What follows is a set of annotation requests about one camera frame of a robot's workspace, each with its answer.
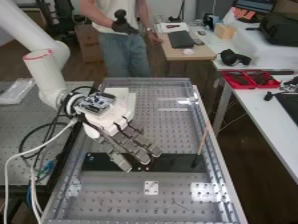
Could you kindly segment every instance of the person's hand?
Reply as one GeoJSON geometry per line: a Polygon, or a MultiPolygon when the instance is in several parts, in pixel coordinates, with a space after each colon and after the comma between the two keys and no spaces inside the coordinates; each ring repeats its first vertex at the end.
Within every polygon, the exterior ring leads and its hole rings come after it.
{"type": "Polygon", "coordinates": [[[118,33],[139,34],[139,30],[135,29],[130,23],[119,24],[118,21],[112,24],[112,30],[118,33]]]}
{"type": "Polygon", "coordinates": [[[148,32],[148,33],[147,33],[147,37],[148,37],[148,40],[149,40],[149,43],[151,43],[152,46],[164,43],[164,40],[161,40],[161,39],[157,37],[156,33],[153,33],[153,32],[148,32]]]}

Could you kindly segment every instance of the metal table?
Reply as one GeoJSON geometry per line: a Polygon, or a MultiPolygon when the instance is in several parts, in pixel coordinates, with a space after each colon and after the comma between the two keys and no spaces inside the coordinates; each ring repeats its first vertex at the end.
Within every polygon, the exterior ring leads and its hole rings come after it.
{"type": "MultiPolygon", "coordinates": [[[[108,79],[107,87],[137,93],[135,119],[164,154],[195,155],[208,116],[189,79],[108,79]]],[[[106,144],[80,133],[44,223],[248,223],[213,131],[200,172],[83,170],[86,156],[104,152],[106,144]],[[145,181],[159,182],[159,195],[145,195],[145,181]]]]}
{"type": "MultiPolygon", "coordinates": [[[[12,82],[0,82],[0,90],[6,90],[12,82]]],[[[79,86],[92,86],[94,82],[68,82],[68,89],[79,86]]],[[[47,106],[39,99],[39,89],[35,86],[27,97],[18,105],[4,106],[0,105],[0,186],[4,185],[4,165],[7,159],[18,153],[18,147],[24,136],[43,124],[51,123],[56,116],[56,111],[47,106]]],[[[47,132],[47,128],[42,129],[32,137],[28,138],[24,150],[30,150],[42,144],[47,132]]],[[[54,160],[56,155],[62,152],[68,136],[64,134],[55,143],[52,143],[47,150],[42,153],[38,167],[40,162],[54,160]]],[[[23,159],[19,158],[11,162],[10,166],[10,185],[11,187],[27,186],[31,178],[31,172],[23,159]]],[[[40,186],[48,184],[50,177],[40,182],[40,186]]]]}

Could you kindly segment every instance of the robotic arm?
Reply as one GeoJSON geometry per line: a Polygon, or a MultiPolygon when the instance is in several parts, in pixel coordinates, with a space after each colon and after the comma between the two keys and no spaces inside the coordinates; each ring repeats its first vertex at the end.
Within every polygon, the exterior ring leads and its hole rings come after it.
{"type": "Polygon", "coordinates": [[[136,94],[120,88],[91,96],[68,92],[62,69],[71,55],[70,48],[51,38],[11,0],[0,0],[0,26],[31,51],[23,59],[40,89],[42,101],[54,109],[63,105],[67,115],[80,117],[92,139],[106,138],[112,146],[107,154],[126,172],[132,170],[132,165],[123,153],[131,154],[141,164],[149,164],[151,156],[160,157],[161,150],[134,121],[136,94]]]}

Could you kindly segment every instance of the jeans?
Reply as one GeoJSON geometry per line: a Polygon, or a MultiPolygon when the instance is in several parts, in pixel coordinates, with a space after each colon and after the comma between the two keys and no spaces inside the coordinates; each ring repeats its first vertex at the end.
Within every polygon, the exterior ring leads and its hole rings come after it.
{"type": "Polygon", "coordinates": [[[100,46],[110,77],[149,77],[147,44],[140,34],[100,33],[100,46]]]}

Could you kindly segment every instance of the red tray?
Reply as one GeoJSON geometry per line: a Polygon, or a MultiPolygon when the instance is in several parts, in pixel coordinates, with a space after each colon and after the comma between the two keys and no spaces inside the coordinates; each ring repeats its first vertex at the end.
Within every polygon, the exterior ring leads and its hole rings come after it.
{"type": "Polygon", "coordinates": [[[249,78],[245,72],[239,70],[223,71],[223,77],[235,89],[256,89],[256,82],[249,78]]]}
{"type": "Polygon", "coordinates": [[[253,80],[257,88],[275,89],[281,87],[281,82],[267,71],[249,70],[245,71],[245,75],[253,80]]]}

